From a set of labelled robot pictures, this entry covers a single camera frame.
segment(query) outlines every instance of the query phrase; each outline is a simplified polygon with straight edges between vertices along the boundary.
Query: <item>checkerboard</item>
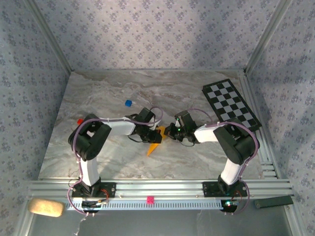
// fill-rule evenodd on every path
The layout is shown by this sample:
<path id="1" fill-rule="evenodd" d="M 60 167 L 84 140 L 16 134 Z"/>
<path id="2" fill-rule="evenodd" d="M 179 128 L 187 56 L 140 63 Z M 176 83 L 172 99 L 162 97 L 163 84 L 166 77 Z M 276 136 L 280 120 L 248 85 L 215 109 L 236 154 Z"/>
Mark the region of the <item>checkerboard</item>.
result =
<path id="1" fill-rule="evenodd" d="M 237 117 L 250 131 L 256 131 L 261 123 L 229 79 L 205 85 L 202 89 L 219 121 Z"/>

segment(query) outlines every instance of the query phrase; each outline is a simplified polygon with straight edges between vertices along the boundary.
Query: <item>pink cube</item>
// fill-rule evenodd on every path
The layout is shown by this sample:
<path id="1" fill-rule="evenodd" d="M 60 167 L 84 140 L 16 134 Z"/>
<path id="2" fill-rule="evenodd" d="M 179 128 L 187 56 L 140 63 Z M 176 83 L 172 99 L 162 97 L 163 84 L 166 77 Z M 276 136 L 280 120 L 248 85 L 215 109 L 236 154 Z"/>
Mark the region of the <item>pink cube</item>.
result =
<path id="1" fill-rule="evenodd" d="M 147 196 L 147 204 L 154 204 L 154 196 Z"/>

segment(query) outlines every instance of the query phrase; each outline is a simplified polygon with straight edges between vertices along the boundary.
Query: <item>floral wallpaper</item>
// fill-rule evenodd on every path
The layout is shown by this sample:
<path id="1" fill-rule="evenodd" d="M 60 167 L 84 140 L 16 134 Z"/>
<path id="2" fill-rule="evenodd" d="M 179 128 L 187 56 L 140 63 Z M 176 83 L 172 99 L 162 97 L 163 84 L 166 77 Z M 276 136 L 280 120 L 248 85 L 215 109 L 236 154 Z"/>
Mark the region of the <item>floral wallpaper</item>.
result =
<path id="1" fill-rule="evenodd" d="M 293 1 L 250 81 L 278 164 L 315 236 L 315 3 Z"/>
<path id="2" fill-rule="evenodd" d="M 278 0 L 37 0 L 74 70 L 244 68 Z"/>
<path id="3" fill-rule="evenodd" d="M 37 179 L 68 76 L 23 1 L 0 1 L 0 235 Z"/>

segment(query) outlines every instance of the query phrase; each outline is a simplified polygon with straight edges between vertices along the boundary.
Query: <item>blue cube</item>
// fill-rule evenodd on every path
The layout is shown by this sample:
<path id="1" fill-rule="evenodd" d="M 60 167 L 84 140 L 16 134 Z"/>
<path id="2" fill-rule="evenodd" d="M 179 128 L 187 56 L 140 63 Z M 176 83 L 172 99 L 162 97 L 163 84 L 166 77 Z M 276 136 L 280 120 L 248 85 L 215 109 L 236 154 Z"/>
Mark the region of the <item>blue cube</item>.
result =
<path id="1" fill-rule="evenodd" d="M 132 105 L 132 101 L 130 101 L 130 100 L 126 100 L 125 105 L 126 105 L 126 106 L 128 106 L 128 107 L 131 107 L 131 105 Z"/>

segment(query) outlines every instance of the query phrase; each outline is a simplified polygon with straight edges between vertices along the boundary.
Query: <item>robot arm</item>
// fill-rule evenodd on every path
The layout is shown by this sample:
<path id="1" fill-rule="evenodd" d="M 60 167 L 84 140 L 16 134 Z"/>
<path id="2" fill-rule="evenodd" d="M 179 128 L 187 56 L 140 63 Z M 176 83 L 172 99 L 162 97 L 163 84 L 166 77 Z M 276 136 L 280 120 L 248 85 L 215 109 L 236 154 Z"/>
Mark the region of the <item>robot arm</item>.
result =
<path id="1" fill-rule="evenodd" d="M 83 122 L 90 119 L 100 119 L 94 114 L 86 116 Z M 95 121 L 86 123 L 79 131 L 75 150 L 80 156 L 82 168 L 81 185 L 90 196 L 98 191 L 100 176 L 97 171 L 96 156 L 101 151 L 106 139 L 114 135 L 140 136 L 145 143 L 161 143 L 162 136 L 159 130 L 155 130 L 157 122 L 151 126 L 136 124 L 137 122 L 148 123 L 155 120 L 155 114 L 144 108 L 139 114 L 133 114 L 119 119 L 102 119 L 106 121 Z M 79 127 L 70 135 L 68 143 L 73 148 L 74 136 Z"/>
<path id="2" fill-rule="evenodd" d="M 176 123 L 171 123 L 164 133 L 171 139 L 181 142 L 183 138 L 187 138 L 194 144 L 220 143 L 227 156 L 227 162 L 218 178 L 218 185 L 222 193 L 229 192 L 237 184 L 244 162 L 255 151 L 252 137 L 242 128 L 230 124 L 197 127 L 187 111 L 176 114 L 175 119 Z M 229 122 L 241 124 L 236 118 L 229 120 Z"/>

